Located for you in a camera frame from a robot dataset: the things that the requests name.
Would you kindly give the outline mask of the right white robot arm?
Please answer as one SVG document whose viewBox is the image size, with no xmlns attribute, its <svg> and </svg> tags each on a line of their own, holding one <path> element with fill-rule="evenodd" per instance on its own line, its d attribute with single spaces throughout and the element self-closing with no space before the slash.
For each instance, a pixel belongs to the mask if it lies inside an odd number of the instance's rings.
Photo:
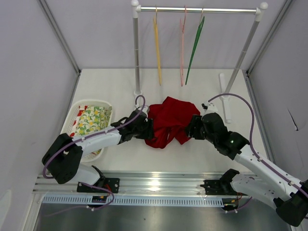
<svg viewBox="0 0 308 231">
<path fill-rule="evenodd" d="M 308 182 L 301 181 L 263 158 L 252 142 L 224 125 L 217 113 L 193 115 L 185 129 L 188 137 L 207 140 L 222 155 L 252 171 L 258 180 L 252 180 L 234 169 L 225 173 L 220 190 L 246 194 L 273 208 L 287 224 L 298 227 L 308 215 Z"/>
</svg>

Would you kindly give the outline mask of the yellow clothes hanger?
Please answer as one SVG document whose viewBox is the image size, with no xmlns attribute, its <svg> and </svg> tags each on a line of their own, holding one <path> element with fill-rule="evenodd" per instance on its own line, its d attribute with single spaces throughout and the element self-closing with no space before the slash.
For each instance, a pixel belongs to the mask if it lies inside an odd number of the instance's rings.
<svg viewBox="0 0 308 231">
<path fill-rule="evenodd" d="M 153 27 L 154 27 L 154 37 L 155 37 L 155 50 L 156 50 L 156 59 L 157 59 L 157 72 L 158 72 L 158 81 L 159 85 L 162 85 L 162 73 L 161 73 L 161 61 L 160 61 L 160 49 L 159 49 L 159 36 L 158 36 L 158 25 L 157 25 L 157 8 L 155 8 L 155 17 L 153 18 Z"/>
</svg>

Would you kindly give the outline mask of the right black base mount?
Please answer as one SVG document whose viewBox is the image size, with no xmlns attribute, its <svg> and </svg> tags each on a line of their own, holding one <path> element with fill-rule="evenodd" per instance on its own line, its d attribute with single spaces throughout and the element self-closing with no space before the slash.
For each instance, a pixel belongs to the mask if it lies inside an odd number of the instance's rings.
<svg viewBox="0 0 308 231">
<path fill-rule="evenodd" d="M 204 180 L 200 187 L 204 188 L 206 195 L 237 195 L 230 183 L 220 180 Z"/>
</svg>

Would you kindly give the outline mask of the white plastic laundry basket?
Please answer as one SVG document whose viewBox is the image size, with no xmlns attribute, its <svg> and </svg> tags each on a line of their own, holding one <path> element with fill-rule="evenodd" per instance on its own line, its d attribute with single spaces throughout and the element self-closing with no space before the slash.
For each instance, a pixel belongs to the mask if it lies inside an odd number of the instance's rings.
<svg viewBox="0 0 308 231">
<path fill-rule="evenodd" d="M 73 104 L 73 106 L 71 106 L 68 115 L 65 119 L 64 125 L 62 127 L 61 132 L 62 133 L 67 133 L 69 135 L 69 132 L 73 126 L 73 123 L 76 119 L 76 116 L 78 114 L 78 107 L 79 106 L 84 106 L 84 105 L 94 105 L 94 106 L 102 106 L 102 107 L 106 107 L 106 106 L 111 106 L 110 103 L 106 102 L 106 101 L 101 101 L 101 100 L 80 100 L 77 101 L 75 104 Z"/>
</svg>

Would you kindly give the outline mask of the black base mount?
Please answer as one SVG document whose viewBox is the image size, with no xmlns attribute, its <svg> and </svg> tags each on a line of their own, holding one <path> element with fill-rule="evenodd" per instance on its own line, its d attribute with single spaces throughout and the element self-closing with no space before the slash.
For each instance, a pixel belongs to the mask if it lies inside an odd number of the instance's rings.
<svg viewBox="0 0 308 231">
<path fill-rule="evenodd" d="M 105 178 L 99 179 L 97 183 L 94 184 L 95 187 L 100 187 L 111 191 L 112 193 L 119 192 L 120 179 L 119 178 Z M 101 189 L 96 189 L 93 187 L 86 186 L 82 183 L 78 183 L 77 192 L 79 193 L 106 193 Z"/>
<path fill-rule="evenodd" d="M 204 188 L 206 195 L 237 195 L 230 183 L 220 180 L 204 180 L 200 187 Z"/>
</svg>

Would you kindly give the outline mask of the pink clothes hanger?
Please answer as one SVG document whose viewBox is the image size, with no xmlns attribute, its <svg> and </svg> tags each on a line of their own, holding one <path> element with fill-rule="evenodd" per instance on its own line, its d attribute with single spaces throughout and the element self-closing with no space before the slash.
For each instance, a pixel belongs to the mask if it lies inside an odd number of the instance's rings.
<svg viewBox="0 0 308 231">
<path fill-rule="evenodd" d="M 181 44 L 180 44 L 180 84 L 184 85 L 184 31 L 186 23 L 187 8 L 184 6 L 184 19 L 180 19 L 180 30 L 181 30 Z"/>
</svg>

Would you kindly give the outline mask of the aluminium mounting rail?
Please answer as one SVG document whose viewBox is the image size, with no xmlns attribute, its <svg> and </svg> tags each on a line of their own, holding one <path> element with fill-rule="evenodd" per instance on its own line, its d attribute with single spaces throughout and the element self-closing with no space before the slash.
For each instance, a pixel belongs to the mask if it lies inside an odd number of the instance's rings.
<svg viewBox="0 0 308 231">
<path fill-rule="evenodd" d="M 170 173 L 170 172 L 115 172 L 106 171 L 107 178 L 119 178 L 118 195 L 176 195 L 195 196 L 203 189 L 200 187 L 204 180 L 218 180 L 222 172 Z M 76 194 L 77 182 L 58 184 L 56 180 L 37 177 L 32 193 L 61 193 Z"/>
</svg>

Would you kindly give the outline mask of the white clothes rack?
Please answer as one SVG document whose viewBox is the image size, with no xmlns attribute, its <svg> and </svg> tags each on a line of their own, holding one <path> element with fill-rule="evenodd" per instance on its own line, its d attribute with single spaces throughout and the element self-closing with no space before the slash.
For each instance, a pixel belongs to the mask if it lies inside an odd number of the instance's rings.
<svg viewBox="0 0 308 231">
<path fill-rule="evenodd" d="M 132 10 L 132 20 L 133 20 L 133 41 L 134 41 L 134 68 L 135 68 L 135 95 L 142 94 L 141 91 L 141 82 L 140 82 L 140 60 L 139 60 L 139 13 L 141 12 L 154 12 L 155 8 L 157 8 L 158 12 L 172 12 L 172 13 L 181 13 L 184 12 L 184 7 L 145 7 L 141 6 L 137 0 L 131 1 L 131 10 Z M 263 18 L 265 11 L 268 8 L 268 4 L 266 2 L 262 2 L 259 7 L 255 9 L 227 9 L 227 8 L 187 8 L 187 13 L 202 13 L 203 16 L 205 13 L 233 13 L 233 14 L 253 14 L 255 16 L 252 27 L 249 31 L 245 44 L 242 48 L 242 51 L 239 55 L 239 58 L 236 62 L 236 65 L 233 69 L 229 82 L 226 83 L 225 75 L 220 73 L 218 76 L 220 89 L 221 89 L 221 101 L 224 111 L 224 119 L 225 122 L 231 123 L 231 106 L 230 106 L 230 97 L 227 95 L 237 77 L 239 70 L 241 69 L 241 65 L 244 61 L 248 48 L 251 44 L 251 41 L 255 35 L 255 32 L 258 28 L 260 21 Z"/>
</svg>

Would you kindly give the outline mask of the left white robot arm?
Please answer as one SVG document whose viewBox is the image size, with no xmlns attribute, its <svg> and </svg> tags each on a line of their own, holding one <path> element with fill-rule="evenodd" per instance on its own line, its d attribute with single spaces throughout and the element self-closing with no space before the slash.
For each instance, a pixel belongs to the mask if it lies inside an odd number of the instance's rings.
<svg viewBox="0 0 308 231">
<path fill-rule="evenodd" d="M 85 183 L 93 192 L 98 193 L 104 188 L 103 174 L 97 167 L 82 164 L 82 157 L 133 138 L 150 140 L 153 137 L 153 120 L 138 109 L 129 117 L 90 135 L 72 138 L 66 133 L 60 134 L 42 159 L 43 176 L 55 179 L 58 184 L 70 181 Z"/>
</svg>

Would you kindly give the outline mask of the red skirt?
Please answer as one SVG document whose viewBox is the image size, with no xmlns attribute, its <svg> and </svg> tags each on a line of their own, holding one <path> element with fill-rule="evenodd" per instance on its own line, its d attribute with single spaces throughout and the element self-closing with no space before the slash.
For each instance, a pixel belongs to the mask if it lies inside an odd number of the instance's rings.
<svg viewBox="0 0 308 231">
<path fill-rule="evenodd" d="M 149 106 L 148 118 L 153 120 L 154 137 L 145 140 L 152 148 L 164 149 L 176 139 L 181 145 L 189 140 L 185 128 L 200 111 L 193 103 L 166 97 L 161 104 Z"/>
</svg>

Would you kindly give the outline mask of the green clothes hanger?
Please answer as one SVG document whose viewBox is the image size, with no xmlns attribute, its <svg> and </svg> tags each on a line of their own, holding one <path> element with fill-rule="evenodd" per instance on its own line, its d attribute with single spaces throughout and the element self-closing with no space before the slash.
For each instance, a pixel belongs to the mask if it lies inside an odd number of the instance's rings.
<svg viewBox="0 0 308 231">
<path fill-rule="evenodd" d="M 196 50 L 197 50 L 198 42 L 199 42 L 199 39 L 200 39 L 200 36 L 201 36 L 201 33 L 202 33 L 204 21 L 205 21 L 205 16 L 203 16 L 203 11 L 202 11 L 200 22 L 199 22 L 199 25 L 198 25 L 198 28 L 197 28 L 197 31 L 196 31 L 196 36 L 195 36 L 195 40 L 194 40 L 194 44 L 193 44 L 193 48 L 192 48 L 192 53 L 191 53 L 191 56 L 190 56 L 188 69 L 187 69 L 185 85 L 188 84 L 188 79 L 189 79 L 189 74 L 190 74 L 190 70 L 191 70 L 191 67 L 192 67 L 192 62 L 193 62 L 194 55 L 195 55 Z"/>
</svg>

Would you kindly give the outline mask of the lemon print cloth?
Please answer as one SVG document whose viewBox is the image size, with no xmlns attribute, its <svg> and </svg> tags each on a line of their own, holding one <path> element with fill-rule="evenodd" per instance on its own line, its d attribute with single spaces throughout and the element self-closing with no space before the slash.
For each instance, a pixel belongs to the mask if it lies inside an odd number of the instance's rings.
<svg viewBox="0 0 308 231">
<path fill-rule="evenodd" d="M 78 114 L 69 132 L 69 136 L 75 137 L 89 135 L 105 129 L 109 126 L 111 113 L 111 106 L 79 106 Z"/>
</svg>

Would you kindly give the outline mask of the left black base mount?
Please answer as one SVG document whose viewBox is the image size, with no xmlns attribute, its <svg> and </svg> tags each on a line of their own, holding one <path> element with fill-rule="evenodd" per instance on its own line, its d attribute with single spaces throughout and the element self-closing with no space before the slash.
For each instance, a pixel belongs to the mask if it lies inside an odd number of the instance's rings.
<svg viewBox="0 0 308 231">
<path fill-rule="evenodd" d="M 111 191 L 112 193 L 119 192 L 120 179 L 119 178 L 105 178 L 99 179 L 97 183 L 94 184 L 95 187 L 100 187 Z M 79 193 L 106 193 L 101 189 L 96 189 L 93 187 L 86 186 L 82 183 L 78 183 L 77 192 Z"/>
</svg>

